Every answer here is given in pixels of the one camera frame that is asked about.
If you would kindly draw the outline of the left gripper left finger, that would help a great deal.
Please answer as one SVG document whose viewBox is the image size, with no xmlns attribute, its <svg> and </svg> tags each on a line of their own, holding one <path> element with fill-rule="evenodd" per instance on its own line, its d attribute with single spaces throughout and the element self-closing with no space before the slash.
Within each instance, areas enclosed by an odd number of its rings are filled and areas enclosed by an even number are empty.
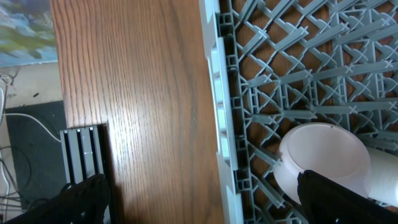
<svg viewBox="0 0 398 224">
<path fill-rule="evenodd" d="M 7 223 L 101 224 L 110 197 L 108 181 L 103 174 L 95 174 Z"/>
</svg>

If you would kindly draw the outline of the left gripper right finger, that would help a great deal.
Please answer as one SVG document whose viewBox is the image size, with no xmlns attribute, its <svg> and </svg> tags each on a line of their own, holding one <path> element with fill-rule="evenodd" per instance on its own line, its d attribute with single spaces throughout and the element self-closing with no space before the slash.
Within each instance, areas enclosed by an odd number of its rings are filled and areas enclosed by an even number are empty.
<svg viewBox="0 0 398 224">
<path fill-rule="evenodd" d="M 298 174 L 297 193 L 309 224 L 397 223 L 397 214 L 312 171 Z"/>
</svg>

